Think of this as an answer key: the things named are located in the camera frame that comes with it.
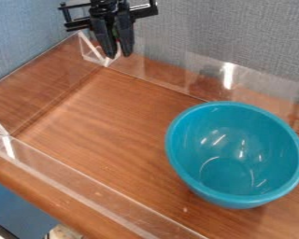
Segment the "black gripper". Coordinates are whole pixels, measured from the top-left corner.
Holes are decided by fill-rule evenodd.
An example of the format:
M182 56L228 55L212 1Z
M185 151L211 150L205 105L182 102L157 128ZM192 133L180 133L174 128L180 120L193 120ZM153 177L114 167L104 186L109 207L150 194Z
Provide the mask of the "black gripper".
M73 19L69 10L78 7L88 7L88 15ZM145 4L137 6L129 6L128 0L67 0L59 3L58 10L63 14L65 30L71 32L92 28L102 52L110 59L117 53L117 43L112 32L114 16L117 15L121 52L122 56L128 57L133 52L134 44L132 21L158 14L157 0L148 0Z

